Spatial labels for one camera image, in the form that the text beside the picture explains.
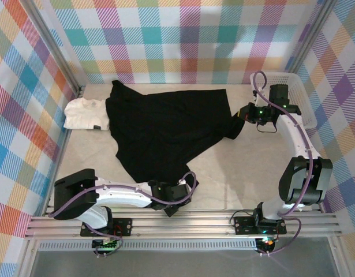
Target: plastic basket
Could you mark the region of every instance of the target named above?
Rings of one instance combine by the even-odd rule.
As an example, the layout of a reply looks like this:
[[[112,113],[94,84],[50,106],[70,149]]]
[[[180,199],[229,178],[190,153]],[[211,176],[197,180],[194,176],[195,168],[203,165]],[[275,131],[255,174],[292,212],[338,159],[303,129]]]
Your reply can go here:
[[[289,86],[290,104],[297,105],[300,108],[304,128],[315,128],[317,126],[315,113],[299,76],[294,73],[285,72],[265,72],[265,74],[267,76],[266,89],[269,90],[270,85],[276,84],[284,84]],[[254,90],[253,76],[254,73],[251,74],[251,84],[252,89]],[[262,87],[264,85],[264,78],[262,74],[257,74],[256,84],[258,87]]]

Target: white floor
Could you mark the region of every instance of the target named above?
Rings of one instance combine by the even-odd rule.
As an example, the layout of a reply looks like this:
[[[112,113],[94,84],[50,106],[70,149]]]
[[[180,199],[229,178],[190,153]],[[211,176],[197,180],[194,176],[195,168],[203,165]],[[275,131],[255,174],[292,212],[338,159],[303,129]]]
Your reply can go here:
[[[252,101],[250,85],[137,84],[130,87],[143,94],[226,88],[232,114]],[[110,91],[111,85],[88,85],[84,97],[106,99]],[[57,178],[93,168],[98,177],[133,183],[115,157],[117,149],[109,131],[73,130]],[[200,185],[192,202],[181,209],[254,208],[259,202],[278,195],[278,182],[289,160],[290,154],[279,133],[260,133],[255,125],[246,123],[235,140],[224,138],[188,164]]]

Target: plaid wallpaper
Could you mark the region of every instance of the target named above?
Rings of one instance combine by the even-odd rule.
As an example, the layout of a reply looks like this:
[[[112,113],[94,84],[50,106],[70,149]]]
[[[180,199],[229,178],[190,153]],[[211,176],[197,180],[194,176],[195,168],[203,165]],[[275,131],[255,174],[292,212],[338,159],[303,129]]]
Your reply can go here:
[[[285,71],[289,71],[289,67],[292,65],[296,56],[300,53],[300,50],[302,49],[302,46],[304,45],[305,39],[310,34],[310,32],[312,32],[312,25],[315,22],[315,20],[317,19],[317,16],[319,15],[319,12],[321,11],[321,8],[325,2],[326,2],[326,0],[317,0],[317,4],[313,8],[312,14],[309,17],[307,24],[305,25],[301,35],[299,36],[298,41],[294,47],[293,53],[287,62],[287,65],[285,67]]]
[[[0,277],[12,276],[74,93],[18,0],[0,0]]]
[[[299,75],[318,121],[311,140],[334,164],[324,203],[355,264],[355,0],[337,2]]]
[[[255,70],[285,69],[320,6],[317,0],[35,2],[81,84],[249,83]]]

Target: white t-shirt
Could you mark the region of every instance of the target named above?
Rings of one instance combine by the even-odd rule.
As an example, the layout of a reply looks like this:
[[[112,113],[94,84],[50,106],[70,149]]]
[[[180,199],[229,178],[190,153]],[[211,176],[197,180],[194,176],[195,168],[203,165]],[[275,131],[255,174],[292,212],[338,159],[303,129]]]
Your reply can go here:
[[[109,129],[105,100],[77,98],[67,104],[64,114],[66,129]]]

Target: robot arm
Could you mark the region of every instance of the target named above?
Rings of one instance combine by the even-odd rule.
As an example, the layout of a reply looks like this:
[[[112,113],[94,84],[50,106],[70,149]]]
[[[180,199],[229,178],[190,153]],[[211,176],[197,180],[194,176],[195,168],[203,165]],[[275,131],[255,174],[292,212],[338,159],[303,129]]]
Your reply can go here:
[[[85,191],[86,193],[70,201]],[[189,203],[190,199],[181,204],[167,205],[153,201],[147,195],[169,203],[181,202],[189,192],[185,182],[179,185],[158,181],[113,184],[96,177],[94,169],[84,169],[55,182],[54,212],[51,216],[58,220],[78,219],[102,233],[111,233],[113,223],[109,205],[126,204],[140,208],[163,209],[168,216],[172,216],[180,206]]]
[[[300,198],[305,179],[310,172],[310,163],[308,149],[298,129],[298,125],[303,134],[305,134],[313,158],[312,176],[300,202],[301,205],[318,204],[324,200],[332,172],[331,160],[321,157],[305,132],[300,109],[298,106],[290,104],[287,85],[270,86],[269,100],[283,107],[296,120],[297,124],[294,124],[282,111],[267,104],[265,101],[258,101],[258,98],[256,98],[256,104],[249,103],[240,110],[239,117],[249,123],[265,125],[268,122],[272,122],[285,139],[292,155],[279,181],[279,196],[273,200],[260,203],[256,209],[258,224],[266,220],[280,220],[281,217],[279,214],[291,209],[294,203]]]

